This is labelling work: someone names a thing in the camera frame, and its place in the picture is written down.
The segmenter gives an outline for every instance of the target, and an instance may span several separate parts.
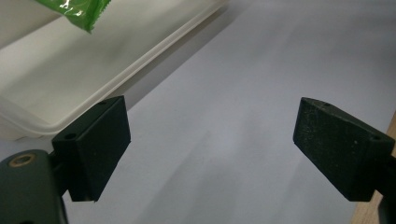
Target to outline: black plastic bracket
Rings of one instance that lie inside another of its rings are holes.
[[[123,97],[95,105],[52,139],[58,167],[74,202],[98,201],[131,142]]]
[[[394,139],[333,105],[302,98],[293,141],[348,200],[369,202],[377,189],[396,203]]]
[[[122,96],[94,105],[53,139],[0,162],[1,224],[65,224],[62,195],[98,201],[131,142]]]

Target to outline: screw hole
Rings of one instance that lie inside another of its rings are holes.
[[[34,159],[35,159],[35,154],[33,153],[23,154],[12,159],[12,161],[10,161],[8,165],[11,167],[20,167],[29,164]]]
[[[76,134],[75,133],[70,133],[70,134],[68,134],[67,136],[65,136],[64,138],[65,139],[73,139],[73,138],[75,138],[76,137]]]

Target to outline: black clamp jaw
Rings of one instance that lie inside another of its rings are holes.
[[[396,223],[392,138],[333,105],[302,98],[293,141],[349,201],[370,202],[377,189],[381,223]]]
[[[131,142],[122,96],[104,100],[52,139],[54,151],[34,149],[0,162],[0,223],[64,224],[62,195],[98,201]]]

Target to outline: white surface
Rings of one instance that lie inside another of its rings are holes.
[[[2,123],[59,132],[225,2],[114,0],[92,35],[60,18],[0,49]]]
[[[2,0],[0,49],[59,16],[35,0]]]
[[[231,1],[125,88],[132,144],[98,203],[65,197],[70,223],[348,223],[355,204],[292,143],[294,122],[307,96],[387,129],[395,20],[387,1]]]

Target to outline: wooden edge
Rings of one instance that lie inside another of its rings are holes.
[[[396,139],[396,111],[393,114],[392,121],[388,127],[387,135]],[[393,149],[392,155],[396,157],[396,147]],[[377,208],[381,199],[382,195],[378,191],[375,191],[375,194],[369,203],[358,203],[350,223],[379,224]]]

